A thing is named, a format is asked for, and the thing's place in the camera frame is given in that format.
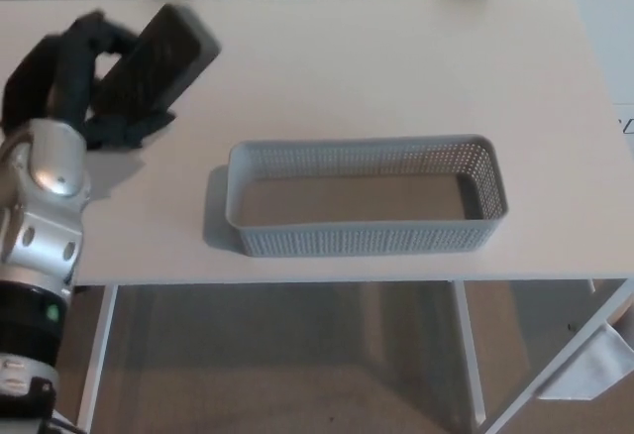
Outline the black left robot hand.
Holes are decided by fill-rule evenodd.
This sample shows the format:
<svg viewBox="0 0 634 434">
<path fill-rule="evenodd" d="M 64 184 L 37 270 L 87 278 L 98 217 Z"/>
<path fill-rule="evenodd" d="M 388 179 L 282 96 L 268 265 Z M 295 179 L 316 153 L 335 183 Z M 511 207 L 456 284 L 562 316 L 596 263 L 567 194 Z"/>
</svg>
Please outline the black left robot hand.
<svg viewBox="0 0 634 434">
<path fill-rule="evenodd" d="M 138 35 L 109 21 L 100 10 L 77 18 L 61 34 L 44 36 L 8 77 L 2 96 L 1 131 L 8 139 L 35 119 L 69 124 L 89 151 L 124 151 L 143 146 L 144 139 L 167 127 L 175 115 L 152 112 L 138 121 L 119 114 L 87 118 L 101 54 L 129 54 Z"/>
</svg>

